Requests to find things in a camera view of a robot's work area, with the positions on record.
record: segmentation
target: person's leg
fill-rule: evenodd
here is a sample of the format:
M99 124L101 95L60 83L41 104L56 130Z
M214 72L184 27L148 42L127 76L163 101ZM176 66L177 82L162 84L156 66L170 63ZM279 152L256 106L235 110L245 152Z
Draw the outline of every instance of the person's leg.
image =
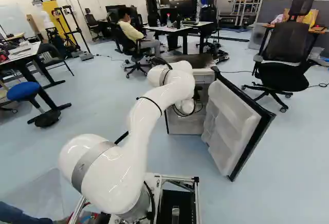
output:
M149 40L142 41L140 43L141 48L154 48L155 56L160 58L160 41L159 40Z
M12 224L53 224L51 219L31 217L4 202L0 202L0 221Z

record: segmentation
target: mesh chair back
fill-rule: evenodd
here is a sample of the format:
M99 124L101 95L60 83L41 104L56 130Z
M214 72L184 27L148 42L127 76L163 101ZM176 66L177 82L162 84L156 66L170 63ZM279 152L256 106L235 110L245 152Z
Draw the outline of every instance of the mesh chair back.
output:
M87 23L89 24L89 26L98 25L97 20L94 18L94 16L92 14L86 14L85 18L86 18Z
M109 26L118 43L122 45L124 52L131 51L131 49L136 48L136 44L132 40L127 38L127 36L123 33L120 25L110 23Z
M289 10L290 16L305 16L308 15L312 8L314 0L293 0Z
M58 57L60 59L63 59L63 56L60 54L60 52L57 50L57 48L50 43L43 43L40 44L40 47L38 49L38 54L42 54L45 52L49 52L51 57L55 58Z
M301 63L307 59L307 36L309 25L298 22L276 23L263 59Z

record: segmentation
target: black office chair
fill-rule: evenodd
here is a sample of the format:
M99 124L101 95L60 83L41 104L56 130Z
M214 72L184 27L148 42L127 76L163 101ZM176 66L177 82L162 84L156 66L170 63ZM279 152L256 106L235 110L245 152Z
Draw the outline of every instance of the black office chair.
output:
M214 40L212 43L208 42L208 39L211 38L211 36L214 33L217 33L217 37L220 37L220 29L218 26L218 22L216 19L216 8L213 6L208 6L206 8L203 8L200 12L200 21L203 22L213 22L209 26L201 27L200 33L203 33L205 35L206 41L204 42L204 47L207 46L208 53L211 53L214 57L218 55L218 50L221 47L221 44L216 40Z
M304 73L316 63L307 60L310 51L308 40L309 25L296 22L297 16L309 13L314 0L293 0L287 22L277 23L265 50L255 55L253 74L263 84L243 85L242 89L255 89L263 93L257 101L271 95L285 113L288 106L277 94L290 98L293 92L308 88L309 82Z
M39 49L38 49L38 54L46 53L49 52L50 56L52 57L51 60L43 60L43 64L45 67L50 70L59 66L66 66L67 70L74 76L72 70L68 67L67 63L65 62L65 59L67 58L66 56L60 54L60 52L57 50L57 48L50 43L44 43L41 44Z
M131 18L131 25L138 31L142 32L146 35L146 29L143 25L143 19L141 14L138 14L137 8L134 6L130 6L130 18Z
M127 36L123 33L121 27L117 24L110 24L111 31L118 41L120 45L122 45L123 50L122 53L125 55L131 56L131 61L135 62L135 65L128 66L124 68L124 71L130 69L130 71L126 74L127 79L130 77L129 75L133 73L135 70L140 70L144 72L145 76L147 76L147 72L142 69L142 67L152 67L152 63L149 64L140 64L139 61L146 56L146 52L150 50L150 48L140 48L141 40L137 40L136 43L127 38Z
M85 11L86 11L85 18L87 20L87 26L89 28L89 31L97 34L97 36L93 37L92 40L95 41L96 39L104 39L103 36L99 35L99 33L101 33L101 28L99 26L99 22L90 13L89 8L85 8Z

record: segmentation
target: black frame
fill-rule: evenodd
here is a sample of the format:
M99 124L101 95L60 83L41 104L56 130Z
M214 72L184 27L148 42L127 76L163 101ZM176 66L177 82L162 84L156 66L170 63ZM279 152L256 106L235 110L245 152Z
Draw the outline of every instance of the black frame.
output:
M226 87L228 87L234 94L236 94L242 101L244 101L247 105L249 105L256 113L261 116L261 119L253 132L248 144L246 145L240 159L238 160L237 164L235 165L232 173L227 175L227 178L234 182L240 171L242 170L243 166L246 164L247 160L249 159L250 155L252 154L253 150L258 145L259 141L262 139L263 135L267 131L269 125L276 117L276 114L266 110L262 106L260 106L256 101L254 101L251 97L246 95L242 90L240 90L237 86L232 84L228 79L221 75L219 69L215 67L211 67L211 69L215 72L215 81L221 81ZM169 134L169 126L167 120L167 113L164 111L164 118L166 120L166 127L167 133Z

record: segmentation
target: desk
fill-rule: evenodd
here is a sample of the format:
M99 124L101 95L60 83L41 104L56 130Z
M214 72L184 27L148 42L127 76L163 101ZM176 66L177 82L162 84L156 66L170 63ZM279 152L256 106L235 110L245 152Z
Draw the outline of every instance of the desk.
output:
M146 30L158 31L172 36L182 36L183 37L183 54L187 54L187 35L193 29L193 27L181 27L180 29L168 28L167 26L151 27L144 26Z
M9 69L11 69L9 66L12 66L12 68L15 68L16 64L20 64L21 61L28 63L29 61L31 61L31 58L33 58L32 60L35 61L35 63L38 65L38 67L39 67L40 71L42 72L42 74L50 82L50 84L48 84L46 86L43 86L44 89L47 89L47 88L53 87L55 85L65 83L65 80L55 81L52 78L52 76L49 74L49 72L46 69L45 65L39 59L39 57L37 55L37 52L38 52L38 49L40 47L40 44L41 44L41 42L32 43L31 50L29 50L27 52L20 53L20 54L16 55L14 58L12 58L11 60L6 60L4 62L1 62L0 63L0 68L9 68Z
M211 24L213 24L214 22L203 22L200 21L197 25L184 25L184 26L190 26L193 28L197 28L200 31L200 45L199 45L199 53L203 53L204 52L204 41L205 41L205 36L207 34L207 32L205 31L204 27L207 27Z
M14 40L19 41L20 39L24 39L24 34L25 34L25 32L22 32L22 33L19 33L19 34L16 34L16 35L12 36L11 38L4 38L4 40L6 42L14 41Z
M265 31L265 34L264 34L264 37L263 37L263 41L262 41L261 47L260 47L260 49L259 49L259 53L258 53L258 55L261 55L261 53L263 52L263 49L264 49L265 43L266 43L266 41L267 41L268 34L269 34L269 32L270 32L271 30L273 30L273 29L275 28L275 25L265 24L265 25L263 25L263 27L266 28L266 31ZM311 50L312 50L312 48L313 48L313 46L314 46L314 44L315 44L315 42L316 42L318 36L319 36L319 35L323 35L323 34L325 34L325 33L326 33L326 30L324 29L324 30L322 30L322 31L316 31L316 30L314 30L314 29L311 28L311 29L308 30L308 32L309 32L311 35L313 35L314 39L313 39L313 41L312 41L312 43L311 43L311 45L310 45L310 47L309 47L309 49L308 49L307 56L308 56L309 53L311 52Z
M44 64L40 61L40 59L39 59L39 57L37 55L37 52L38 52L38 49L39 49L40 44L41 44L41 42L32 43L32 48L28 52L24 52L24 53L18 54L14 58L12 58L11 60L6 60L4 62L1 62L0 63L0 69L13 69L13 68L14 69L17 69L17 70L19 70L21 72L21 74L23 75L23 77L25 77L25 79L27 81L38 83L38 81L35 79L35 77L32 75L32 73L26 67L26 64L28 62L34 60L37 63L37 65L39 66L39 68L42 71L42 73L51 82L50 85L47 85L46 87L50 87L50 86L54 86L54 85L58 85L58 84L64 83L65 80L55 82L52 79L52 77L50 76L50 74L47 71L47 69L44 66ZM53 100L49 97L49 95L47 94L47 92L44 90L44 87L41 87L39 89L38 94L48 104L48 106L52 110L63 110L65 108L67 108L67 107L71 107L72 106L71 103L66 103L66 104L63 104L61 106L56 106L55 103L53 102ZM30 124L30 123L34 122L36 120L36 118L37 117L29 120L28 123Z

